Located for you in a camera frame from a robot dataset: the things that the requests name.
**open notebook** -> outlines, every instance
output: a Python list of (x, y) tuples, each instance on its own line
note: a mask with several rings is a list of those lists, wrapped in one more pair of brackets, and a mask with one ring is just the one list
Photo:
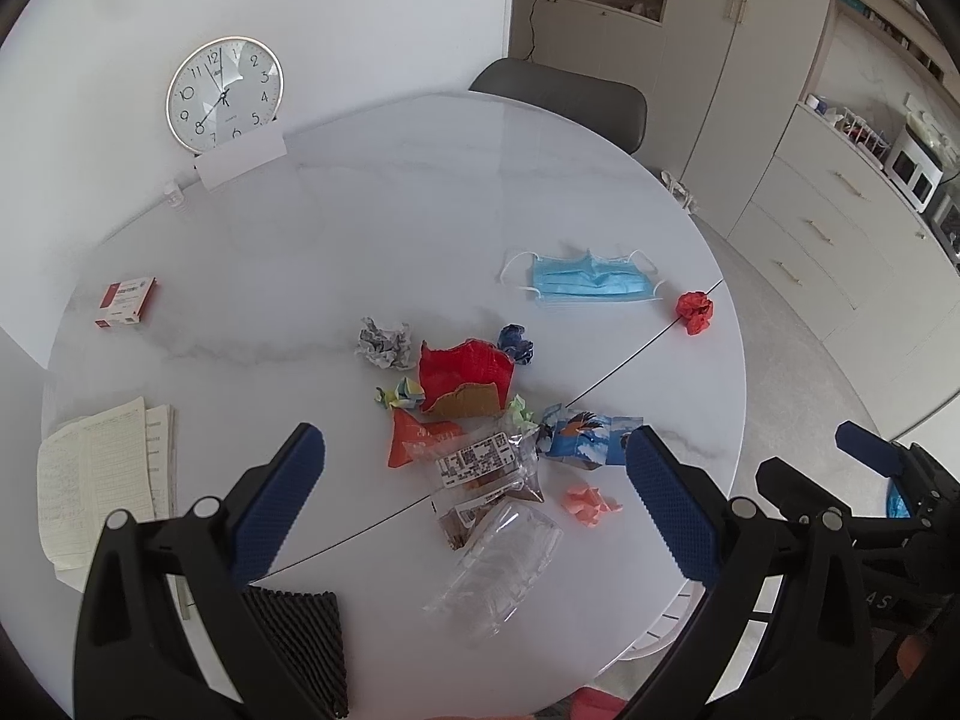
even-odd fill
[[(104, 519), (123, 508), (137, 522), (176, 515), (173, 410), (143, 398), (78, 419), (37, 454), (40, 544), (56, 577), (83, 591)], [(173, 584), (186, 609), (186, 588)]]

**barcode label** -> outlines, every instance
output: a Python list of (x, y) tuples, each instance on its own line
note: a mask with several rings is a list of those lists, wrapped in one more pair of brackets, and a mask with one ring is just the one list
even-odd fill
[(455, 488), (464, 482), (479, 479), (491, 471), (502, 469), (517, 461), (514, 447), (510, 446), (506, 433), (497, 433), (481, 442), (469, 445), (459, 452), (440, 458), (437, 469), (445, 488)]
[(491, 502), (496, 501), (497, 498), (500, 498), (503, 493), (506, 492), (509, 488), (512, 488), (514, 482), (508, 482), (502, 487), (493, 490), (491, 493), (486, 495), (481, 495), (479, 498), (472, 498), (472, 500), (464, 501), (463, 503), (458, 503), (453, 507), (453, 511), (457, 512), (457, 517), (460, 518), (460, 522), (463, 524), (464, 528), (472, 528), (477, 522), (477, 509), (482, 509), (485, 506), (489, 506)]

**mask ear loop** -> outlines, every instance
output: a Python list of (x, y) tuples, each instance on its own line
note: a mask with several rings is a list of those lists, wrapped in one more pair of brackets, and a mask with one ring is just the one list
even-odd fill
[(505, 275), (506, 272), (507, 272), (507, 268), (510, 268), (510, 266), (512, 266), (512, 264), (514, 264), (514, 260), (517, 259), (517, 257), (522, 257), (522, 256), (525, 255), (525, 254), (532, 254), (532, 255), (534, 255), (534, 257), (536, 257), (536, 259), (539, 260), (539, 255), (538, 255), (535, 251), (522, 251), (522, 252), (520, 252), (520, 254), (515, 254), (514, 256), (512, 256), (512, 257), (510, 258), (509, 261), (507, 261), (507, 264), (506, 264), (505, 266), (503, 266), (503, 269), (502, 269), (502, 271), (500, 272), (500, 276), (498, 277), (497, 280), (498, 280), (501, 284), (506, 285), (507, 287), (514, 287), (514, 288), (517, 289), (517, 290), (524, 290), (525, 292), (528, 292), (528, 293), (536, 293), (536, 296), (537, 296), (538, 298), (541, 298), (541, 297), (542, 297), (541, 291), (538, 290), (536, 287), (522, 287), (520, 284), (507, 284), (507, 282), (503, 280), (503, 277), (504, 277), (504, 275)]
[[(651, 268), (654, 269), (654, 274), (659, 275), (659, 268), (656, 266), (653, 260), (651, 260), (646, 254), (643, 253), (643, 250), (641, 248), (635, 248), (633, 251), (631, 251), (630, 256), (628, 256), (627, 259), (630, 260), (631, 262), (634, 261), (635, 254), (643, 254), (643, 259), (646, 260), (648, 263), (650, 263)], [(656, 285), (654, 285), (654, 297), (656, 297), (656, 291), (659, 290), (659, 288), (661, 288), (661, 286), (664, 285), (665, 282), (666, 282), (665, 278), (662, 278), (661, 280), (656, 282)]]

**white table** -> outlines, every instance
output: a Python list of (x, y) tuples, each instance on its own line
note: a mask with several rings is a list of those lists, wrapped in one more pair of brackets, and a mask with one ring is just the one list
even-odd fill
[[(478, 650), (431, 632), (419, 607), (456, 555), (416, 469), (386, 467), (391, 420), (376, 386), (400, 376), (353, 354), (360, 317), (409, 322), (416, 341), (496, 339), (517, 322), (536, 345), (512, 388), (536, 407), (577, 400), (643, 415), (682, 461), (733, 483), (745, 416), (733, 303), (687, 215), (598, 136), (486, 95), (429, 95), (287, 139), (286, 158), (187, 206), (158, 206), (101, 245), (64, 313), (44, 396), (61, 421), (143, 394), (176, 408), (181, 511), (223, 495), (301, 420), (328, 460), (274, 570), (285, 589), (341, 594), (352, 717), (521, 712), (591, 679), (649, 627), (683, 579), (623, 469), (541, 464), (544, 509), (565, 539), (528, 600)], [(641, 248), (665, 300), (547, 308), (497, 283), (515, 252), (600, 256)], [(106, 285), (155, 275), (138, 327), (101, 330)], [(508, 279), (529, 278), (521, 258)], [(677, 295), (712, 293), (690, 338)], [(574, 477), (624, 504), (596, 530), (555, 503)]]

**marble backsplash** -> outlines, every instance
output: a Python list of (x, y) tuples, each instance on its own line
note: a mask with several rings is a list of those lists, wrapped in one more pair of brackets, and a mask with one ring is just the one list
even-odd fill
[(960, 143), (960, 119), (935, 91), (935, 83), (930, 76), (921, 77), (894, 50), (841, 14), (816, 94), (830, 104), (846, 105), (893, 143), (904, 126), (904, 103), (909, 93), (954, 143)]

